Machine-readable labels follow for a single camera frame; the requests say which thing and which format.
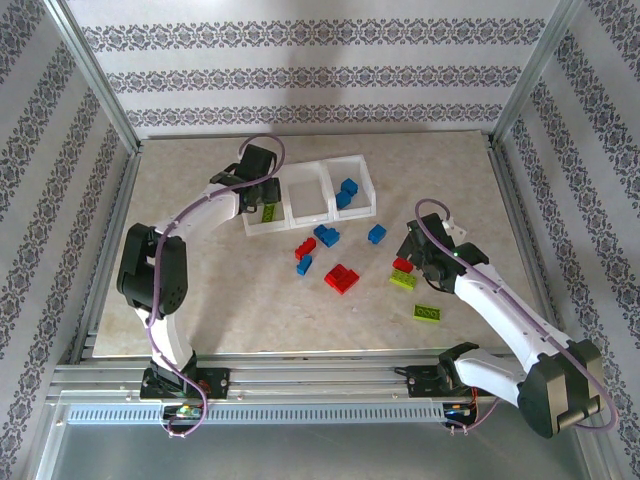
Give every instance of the lime green lego brick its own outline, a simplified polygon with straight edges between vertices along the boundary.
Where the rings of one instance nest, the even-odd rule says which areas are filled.
[[[417,282],[416,277],[408,273],[404,273],[397,268],[393,269],[393,274],[391,275],[389,281],[394,285],[406,288],[407,290],[413,290]]]
[[[271,203],[269,205],[265,205],[262,209],[262,223],[273,222],[273,218],[276,213],[276,205],[275,203]]]
[[[440,309],[436,307],[428,307],[427,305],[414,305],[413,318],[423,322],[440,322]]]

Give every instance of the marble-pattern surface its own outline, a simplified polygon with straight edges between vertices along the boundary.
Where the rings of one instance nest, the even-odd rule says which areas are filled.
[[[203,226],[188,241],[189,293],[179,310],[196,352],[317,351],[448,347],[473,341],[503,346],[468,305],[419,279],[408,292],[389,283],[391,263],[413,219],[416,201],[444,201],[467,239],[533,305],[522,261],[479,132],[284,137],[287,162],[363,154],[376,189],[377,216],[335,223],[341,239],[319,244],[305,277],[294,250],[311,228],[247,237],[236,218],[214,231]],[[154,224],[186,205],[208,179],[236,158],[242,139],[151,140],[136,179],[125,231]],[[269,140],[258,143],[272,145]],[[429,213],[425,206],[424,213]],[[386,238],[373,245],[380,223]],[[360,275],[344,296],[325,282],[342,263]],[[146,355],[138,320],[112,275],[94,356]],[[439,324],[412,318],[416,303],[442,309]]]

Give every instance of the lego brick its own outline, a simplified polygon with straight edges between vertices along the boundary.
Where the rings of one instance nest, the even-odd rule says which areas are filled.
[[[422,322],[440,322],[440,309],[435,307],[429,307],[427,305],[414,305],[413,306],[413,318]]]
[[[313,234],[318,237],[318,240],[322,241],[322,235],[324,235],[326,231],[327,227],[325,227],[324,225],[318,225],[313,229]]]
[[[331,248],[340,240],[340,233],[335,228],[330,228],[322,234],[320,241]]]
[[[377,245],[378,243],[380,243],[380,241],[384,238],[386,234],[387,234],[386,228],[384,228],[382,225],[376,225],[369,231],[368,238],[371,243],[373,243],[374,245]]]
[[[406,288],[407,290],[413,290],[416,286],[417,279],[413,275],[394,269],[389,281],[399,287]]]
[[[413,270],[413,263],[411,263],[409,260],[398,257],[393,262],[393,268],[404,273],[411,273],[411,271]]]
[[[265,205],[264,208],[262,209],[262,223],[273,222],[275,215],[276,215],[275,203]]]
[[[296,251],[296,260],[302,260],[302,257],[304,257],[305,255],[308,255],[309,253],[311,253],[313,251],[314,248],[316,248],[316,239],[315,238],[307,238],[302,245],[300,245]]]
[[[334,290],[340,295],[349,290],[360,279],[360,276],[353,270],[347,270],[343,265],[336,265],[327,275],[324,277],[324,281],[327,282]]]
[[[298,273],[300,275],[304,276],[307,273],[307,270],[309,270],[312,262],[313,258],[311,257],[311,255],[304,255],[300,260],[300,263],[296,267],[296,270],[298,270]]]
[[[340,185],[340,191],[346,192],[350,197],[353,197],[356,193],[358,193],[358,184],[350,178],[347,178],[344,182],[342,182],[342,185]]]
[[[340,192],[336,195],[336,207],[338,210],[342,210],[344,207],[351,203],[351,195],[348,192]]]

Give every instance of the patterned wallpaper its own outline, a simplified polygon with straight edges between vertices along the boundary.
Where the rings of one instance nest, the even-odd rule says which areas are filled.
[[[585,2],[502,145],[554,309],[603,352],[623,478],[640,478],[638,8]]]
[[[141,138],[490,131],[558,0],[69,0]]]
[[[39,0],[0,0],[0,479],[77,333],[128,159]]]

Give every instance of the red lego brick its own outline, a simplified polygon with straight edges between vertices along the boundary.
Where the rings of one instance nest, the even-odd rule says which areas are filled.
[[[333,270],[327,273],[324,281],[331,285],[340,295],[349,290],[358,280],[360,276],[353,270],[347,270],[343,265],[336,265]]]
[[[393,268],[397,268],[404,273],[411,273],[411,270],[413,270],[413,264],[404,258],[398,257],[393,262]]]
[[[314,248],[316,248],[316,239],[311,237],[307,238],[296,250],[296,259],[298,261],[302,260],[302,257],[309,255]]]

